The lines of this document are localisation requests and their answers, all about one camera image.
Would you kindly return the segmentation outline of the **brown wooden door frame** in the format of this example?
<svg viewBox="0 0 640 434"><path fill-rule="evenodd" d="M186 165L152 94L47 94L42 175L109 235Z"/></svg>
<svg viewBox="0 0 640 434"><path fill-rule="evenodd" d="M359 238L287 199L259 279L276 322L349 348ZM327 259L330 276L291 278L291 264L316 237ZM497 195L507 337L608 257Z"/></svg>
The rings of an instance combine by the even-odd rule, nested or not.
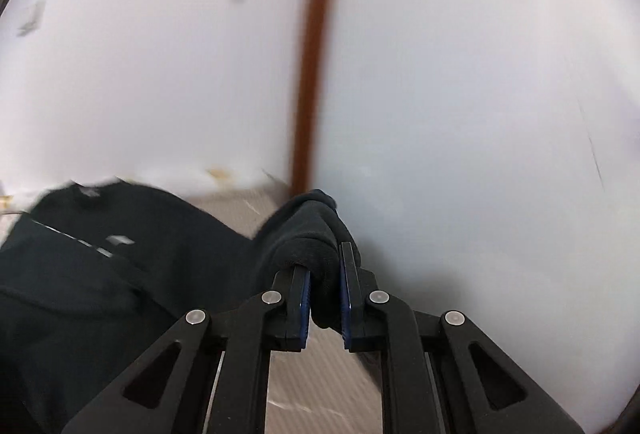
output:
<svg viewBox="0 0 640 434"><path fill-rule="evenodd" d="M307 191L314 160L314 134L322 90L324 34L328 27L331 0L307 0L302 48L299 57L290 195Z"/></svg>

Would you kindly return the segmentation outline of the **striped quilted mattress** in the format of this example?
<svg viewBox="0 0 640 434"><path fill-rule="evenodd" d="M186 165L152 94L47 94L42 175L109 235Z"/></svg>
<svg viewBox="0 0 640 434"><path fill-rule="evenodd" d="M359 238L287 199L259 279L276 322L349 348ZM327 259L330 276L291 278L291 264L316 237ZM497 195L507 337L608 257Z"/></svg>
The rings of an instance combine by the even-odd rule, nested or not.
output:
<svg viewBox="0 0 640 434"><path fill-rule="evenodd" d="M282 189L190 197L188 201L251 237L285 202ZM267 433L381 433L381 394L355 354L332 330L312 324L301 353L273 353L266 407Z"/></svg>

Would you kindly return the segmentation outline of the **white wall switch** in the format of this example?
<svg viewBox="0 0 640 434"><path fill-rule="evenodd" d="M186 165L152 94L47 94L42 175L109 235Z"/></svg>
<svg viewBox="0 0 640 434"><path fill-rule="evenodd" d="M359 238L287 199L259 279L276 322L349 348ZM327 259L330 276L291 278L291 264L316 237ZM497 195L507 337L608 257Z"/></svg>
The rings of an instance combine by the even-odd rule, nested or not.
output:
<svg viewBox="0 0 640 434"><path fill-rule="evenodd" d="M40 28L46 5L47 2L45 0L38 0L25 9L21 23L16 30L17 36L22 38L23 36L29 35Z"/></svg>

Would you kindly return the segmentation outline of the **white rolled paper with lemons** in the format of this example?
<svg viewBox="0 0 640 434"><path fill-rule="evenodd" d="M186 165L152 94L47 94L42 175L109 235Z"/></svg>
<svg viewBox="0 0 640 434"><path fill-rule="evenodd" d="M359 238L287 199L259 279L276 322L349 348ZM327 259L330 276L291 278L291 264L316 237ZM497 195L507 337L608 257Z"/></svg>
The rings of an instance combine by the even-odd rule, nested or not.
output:
<svg viewBox="0 0 640 434"><path fill-rule="evenodd" d="M263 168L148 168L134 173L61 177L33 180L9 188L1 186L1 213L26 212L48 192L71 183L98 189L116 182L150 186L186 200L227 198L246 192L265 192L280 198L288 191L284 180Z"/></svg>

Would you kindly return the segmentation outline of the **black sweatshirt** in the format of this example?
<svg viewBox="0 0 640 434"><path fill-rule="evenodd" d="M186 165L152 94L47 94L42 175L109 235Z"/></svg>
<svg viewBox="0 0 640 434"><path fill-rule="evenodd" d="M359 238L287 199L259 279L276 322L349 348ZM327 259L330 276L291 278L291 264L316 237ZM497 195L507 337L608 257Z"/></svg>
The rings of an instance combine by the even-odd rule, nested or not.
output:
<svg viewBox="0 0 640 434"><path fill-rule="evenodd" d="M320 190L250 238L152 187L49 192L1 248L2 431L60 432L184 314L234 310L294 265L311 273L314 322L340 328L350 238Z"/></svg>

